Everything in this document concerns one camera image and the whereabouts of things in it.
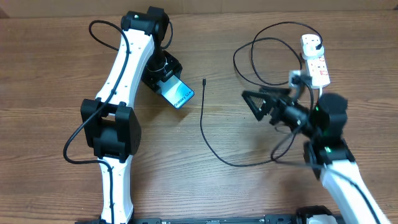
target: wooden table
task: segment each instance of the wooden table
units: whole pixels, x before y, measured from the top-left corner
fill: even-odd
[[[81,123],[80,105],[93,99],[114,62],[115,52],[88,34],[93,19],[119,24],[121,16],[0,20],[0,223],[72,223],[102,211],[98,165],[71,165],[62,157],[65,141]],[[257,122],[241,92],[256,87],[234,71],[233,52],[263,27],[281,21],[310,24],[323,36],[332,83],[325,91],[349,99],[345,138],[365,183],[380,207],[398,222],[398,13],[276,12],[172,16],[169,52],[183,65],[182,80],[196,95],[175,110],[141,84],[135,112],[142,141],[131,179],[136,217],[250,217],[294,213],[307,205],[338,208],[311,170],[267,164],[234,168],[206,147],[199,128],[202,78],[207,78],[204,131],[224,159],[264,161],[284,137]],[[95,27],[96,35],[118,45],[119,34]],[[300,50],[304,27],[274,27]],[[299,69],[282,44],[256,44],[262,77],[284,81]],[[238,67],[252,80],[249,49]],[[308,95],[302,98],[308,106]],[[286,161],[303,162],[305,138]],[[92,159],[79,135],[73,159]]]

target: white power adapter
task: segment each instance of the white power adapter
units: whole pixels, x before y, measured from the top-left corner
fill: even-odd
[[[301,47],[302,55],[305,60],[315,59],[321,57],[325,53],[325,48],[321,46],[317,49],[317,46],[321,44],[319,36],[315,34],[304,34],[301,36]]]
[[[305,34],[301,36],[302,44],[302,55],[305,59],[305,68],[307,69],[307,75],[312,77],[311,87],[313,89],[322,89],[323,87],[330,84],[330,78],[328,68],[325,60],[325,49],[316,50],[315,47],[320,44],[320,38],[314,34]],[[305,54],[317,55],[316,57],[306,57]]]

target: wall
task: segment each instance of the wall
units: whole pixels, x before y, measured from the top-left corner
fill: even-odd
[[[168,14],[393,9],[397,0],[0,0],[0,17],[122,15],[162,7]]]

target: wood grain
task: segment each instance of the wood grain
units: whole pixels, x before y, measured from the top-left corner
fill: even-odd
[[[119,23],[119,16],[0,20],[0,223],[73,223],[102,210],[100,169],[63,160],[65,141],[81,123],[80,105],[93,98],[114,62],[115,52],[87,32],[93,19]],[[241,98],[256,87],[242,81],[233,52],[263,27],[300,21],[325,40],[332,84],[326,91],[349,99],[345,138],[361,174],[382,210],[398,222],[398,14],[376,12],[278,12],[172,16],[169,52],[180,60],[182,80],[196,91],[175,110],[141,85],[135,112],[142,142],[132,165],[136,217],[248,217],[293,213],[334,201],[310,170],[267,164],[228,167],[203,142],[199,129],[201,80],[207,78],[204,132],[221,157],[235,163],[268,159],[283,138],[257,122]],[[105,42],[119,34],[95,27]],[[300,26],[275,27],[263,36],[300,49]],[[256,80],[249,49],[237,55],[239,69]],[[277,42],[256,44],[255,63],[270,82],[287,79],[299,65]],[[308,95],[303,104],[308,104]],[[300,137],[285,160],[303,161]],[[93,158],[84,135],[72,143],[74,159]]]

